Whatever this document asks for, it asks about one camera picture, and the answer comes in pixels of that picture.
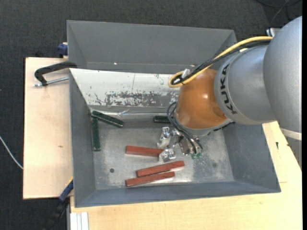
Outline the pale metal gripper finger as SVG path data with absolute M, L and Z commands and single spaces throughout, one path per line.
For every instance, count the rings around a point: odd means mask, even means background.
M 159 138 L 159 141 L 157 142 L 157 148 L 158 149 L 165 149 L 171 140 L 171 132 L 170 128 L 168 126 L 162 127 L 162 132 Z
M 176 159 L 176 153 L 174 149 L 165 149 L 158 156 L 158 160 L 163 162 L 172 161 L 174 159 Z

